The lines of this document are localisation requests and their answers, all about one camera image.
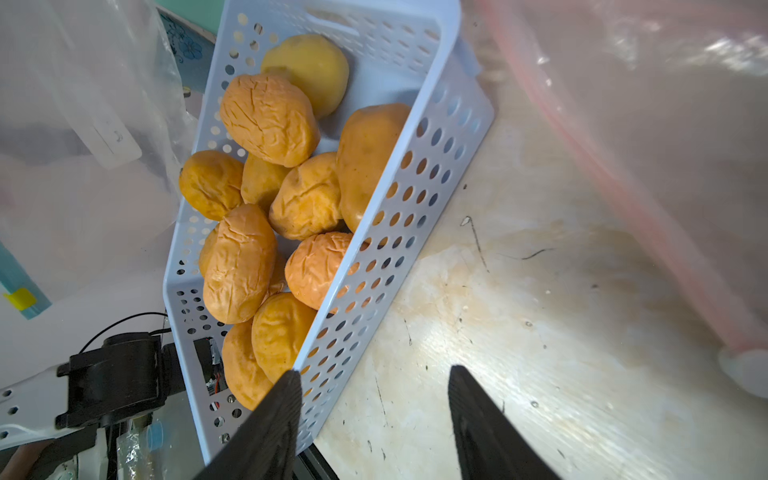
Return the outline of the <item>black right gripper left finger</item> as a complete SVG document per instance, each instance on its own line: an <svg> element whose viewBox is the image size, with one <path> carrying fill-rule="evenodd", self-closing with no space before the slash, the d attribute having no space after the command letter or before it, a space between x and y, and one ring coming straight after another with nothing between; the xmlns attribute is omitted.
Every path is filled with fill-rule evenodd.
<svg viewBox="0 0 768 480"><path fill-rule="evenodd" d="M198 479L291 479L302 405L301 376L285 372Z"/></svg>

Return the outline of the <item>light blue perforated plastic basket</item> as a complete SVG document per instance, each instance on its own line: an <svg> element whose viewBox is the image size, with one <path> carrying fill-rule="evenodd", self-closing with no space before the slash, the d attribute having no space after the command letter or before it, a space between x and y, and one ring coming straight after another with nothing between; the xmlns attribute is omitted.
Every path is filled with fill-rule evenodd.
<svg viewBox="0 0 768 480"><path fill-rule="evenodd" d="M246 159L219 114L225 90L237 76L257 73L269 50L305 33L331 40L350 64L344 99L321 123L320 151L337 148L349 116L361 108L411 107L297 358L299 449L322 429L493 121L461 22L457 1L228 1L223 7L196 150Z"/></svg>

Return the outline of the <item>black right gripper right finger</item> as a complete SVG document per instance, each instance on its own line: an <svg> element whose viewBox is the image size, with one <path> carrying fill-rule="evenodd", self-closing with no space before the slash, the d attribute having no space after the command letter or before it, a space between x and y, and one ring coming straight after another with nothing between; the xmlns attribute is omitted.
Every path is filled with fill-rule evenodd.
<svg viewBox="0 0 768 480"><path fill-rule="evenodd" d="M450 369L448 399L464 479L556 479L470 371Z"/></svg>

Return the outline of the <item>wrinkled orange potato top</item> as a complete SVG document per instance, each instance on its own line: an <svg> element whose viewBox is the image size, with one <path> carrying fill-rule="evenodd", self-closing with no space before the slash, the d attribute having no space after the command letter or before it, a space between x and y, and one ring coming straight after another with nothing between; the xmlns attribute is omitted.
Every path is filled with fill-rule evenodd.
<svg viewBox="0 0 768 480"><path fill-rule="evenodd" d="M287 168L308 160L320 141L308 97L280 75L236 77L222 97L219 115L237 144Z"/></svg>

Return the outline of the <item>clear blue zipper bag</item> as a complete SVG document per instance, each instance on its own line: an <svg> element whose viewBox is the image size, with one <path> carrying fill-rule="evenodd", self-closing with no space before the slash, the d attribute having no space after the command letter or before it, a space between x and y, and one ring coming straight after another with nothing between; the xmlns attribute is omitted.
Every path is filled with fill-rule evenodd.
<svg viewBox="0 0 768 480"><path fill-rule="evenodd" d="M3 2L2 304L32 319L160 235L195 133L154 2Z"/></svg>

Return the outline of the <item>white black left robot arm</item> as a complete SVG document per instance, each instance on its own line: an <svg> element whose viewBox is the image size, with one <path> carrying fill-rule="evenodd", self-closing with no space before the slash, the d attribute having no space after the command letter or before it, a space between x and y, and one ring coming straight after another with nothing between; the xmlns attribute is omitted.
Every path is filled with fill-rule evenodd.
<svg viewBox="0 0 768 480"><path fill-rule="evenodd" d="M13 453L3 479L28 479L43 452L82 429L107 435L107 477L116 477L119 425L162 407L184 390L178 355L162 337L169 328L90 342L65 363L1 389L1 449Z"/></svg>

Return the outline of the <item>orange potato tall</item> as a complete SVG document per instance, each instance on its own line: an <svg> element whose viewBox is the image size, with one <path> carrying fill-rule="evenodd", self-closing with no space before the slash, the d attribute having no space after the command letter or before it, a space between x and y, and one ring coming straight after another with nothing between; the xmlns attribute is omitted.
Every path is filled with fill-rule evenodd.
<svg viewBox="0 0 768 480"><path fill-rule="evenodd" d="M203 300L224 324L246 322L262 304L271 283L277 239L262 209L243 204L217 226L204 275Z"/></svg>

